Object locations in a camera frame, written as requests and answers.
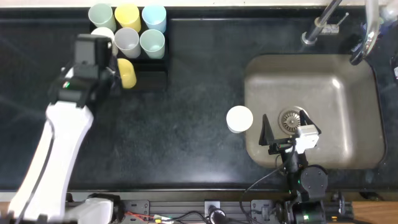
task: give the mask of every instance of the yellow cup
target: yellow cup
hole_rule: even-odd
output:
[[[114,11],[116,20],[122,27],[135,29],[137,32],[141,30],[141,19],[139,10],[135,4],[122,4]]]
[[[134,67],[129,60],[118,58],[118,67],[123,88],[132,88],[137,83]]]

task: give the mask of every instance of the sink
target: sink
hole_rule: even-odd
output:
[[[315,148],[305,151],[310,164],[327,169],[369,169],[385,153],[376,82],[365,62],[349,63],[349,55],[262,55],[246,67],[244,101],[253,113],[246,149],[264,167],[276,155],[259,145],[262,115],[276,139],[297,127],[304,109],[322,130]]]

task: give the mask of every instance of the white wall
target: white wall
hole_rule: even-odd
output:
[[[133,2],[138,6],[161,4],[164,6],[325,6],[331,0],[0,0],[0,7],[90,7],[99,2],[117,6]],[[388,1],[379,0],[380,4]],[[359,6],[364,0],[343,0],[341,5]]]

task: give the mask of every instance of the faucet base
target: faucet base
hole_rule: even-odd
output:
[[[316,38],[316,39],[313,40],[313,41],[307,40],[307,38],[305,38],[306,34],[307,34],[307,32],[304,32],[304,33],[301,35],[301,41],[303,42],[303,44],[314,45],[314,44],[317,42],[318,38]]]

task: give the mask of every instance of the white cup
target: white cup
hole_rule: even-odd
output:
[[[88,10],[88,18],[96,27],[107,27],[116,30],[112,7],[107,4],[95,4]]]
[[[149,29],[143,32],[139,43],[150,58],[160,59],[164,56],[165,39],[161,31]]]
[[[241,133],[249,129],[253,123],[253,114],[245,106],[234,106],[226,115],[226,123],[233,133]]]
[[[150,29],[166,31],[166,9],[163,6],[146,6],[142,18]]]
[[[137,58],[141,54],[138,33],[132,28],[119,29],[114,35],[114,43],[128,58]]]
[[[99,28],[96,28],[95,30],[93,30],[91,32],[91,34],[102,35],[102,36],[109,37],[110,39],[112,39],[112,54],[114,56],[117,56],[119,49],[118,49],[118,46],[116,46],[116,44],[114,43],[114,34],[109,28],[99,27]]]

